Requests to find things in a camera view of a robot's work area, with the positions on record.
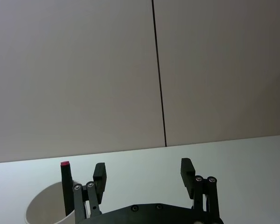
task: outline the red marker cap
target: red marker cap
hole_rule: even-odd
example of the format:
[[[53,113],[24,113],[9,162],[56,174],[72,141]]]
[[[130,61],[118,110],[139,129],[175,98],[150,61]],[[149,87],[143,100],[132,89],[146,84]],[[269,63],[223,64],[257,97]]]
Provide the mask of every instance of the red marker cap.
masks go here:
[[[66,165],[69,165],[70,164],[70,161],[64,161],[64,162],[61,162],[61,166],[66,166]]]

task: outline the gray wall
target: gray wall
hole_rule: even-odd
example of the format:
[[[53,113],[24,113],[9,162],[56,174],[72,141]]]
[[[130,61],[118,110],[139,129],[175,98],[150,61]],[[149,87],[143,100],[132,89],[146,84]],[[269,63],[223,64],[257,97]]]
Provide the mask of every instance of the gray wall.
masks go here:
[[[167,144],[280,134],[280,0],[155,0]]]
[[[162,146],[151,1],[0,1],[0,161]]]

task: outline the black marker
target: black marker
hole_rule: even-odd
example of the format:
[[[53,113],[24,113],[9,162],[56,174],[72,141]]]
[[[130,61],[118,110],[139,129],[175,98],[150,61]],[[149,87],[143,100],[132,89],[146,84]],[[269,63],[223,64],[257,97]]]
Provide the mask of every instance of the black marker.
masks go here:
[[[74,209],[74,193],[73,193],[73,179],[71,177],[70,162],[61,162],[61,177],[62,177],[62,189],[63,199],[65,207],[65,215],[68,216]]]

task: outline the black vertical line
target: black vertical line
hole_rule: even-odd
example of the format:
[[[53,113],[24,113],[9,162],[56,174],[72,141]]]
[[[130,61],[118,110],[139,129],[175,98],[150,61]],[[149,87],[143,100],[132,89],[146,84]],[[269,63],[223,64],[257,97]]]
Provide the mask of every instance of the black vertical line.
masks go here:
[[[164,128],[164,140],[165,140],[165,146],[167,146],[165,118],[164,118],[163,93],[162,93],[162,82],[161,82],[159,51],[158,51],[158,39],[157,39],[157,29],[156,29],[156,26],[155,26],[155,15],[154,15],[154,0],[151,0],[151,4],[152,4],[152,8],[153,8],[154,40],[155,40],[155,49],[156,49],[156,53],[157,53],[157,63],[158,63],[158,73],[159,73],[159,86],[160,86],[160,96],[161,96],[161,106],[162,106],[162,116],[163,116],[163,128]]]

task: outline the white tabletop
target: white tabletop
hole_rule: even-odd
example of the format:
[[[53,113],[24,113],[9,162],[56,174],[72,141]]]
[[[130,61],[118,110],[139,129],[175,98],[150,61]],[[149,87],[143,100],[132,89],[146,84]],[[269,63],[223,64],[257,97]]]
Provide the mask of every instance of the white tabletop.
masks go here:
[[[96,163],[105,162],[103,213],[136,203],[190,208],[180,176],[184,157],[192,160],[198,175],[218,179],[224,223],[280,223],[280,136],[275,136],[0,163],[0,224],[24,223],[32,198],[61,180],[60,162],[65,160],[73,179],[83,184],[92,179]]]

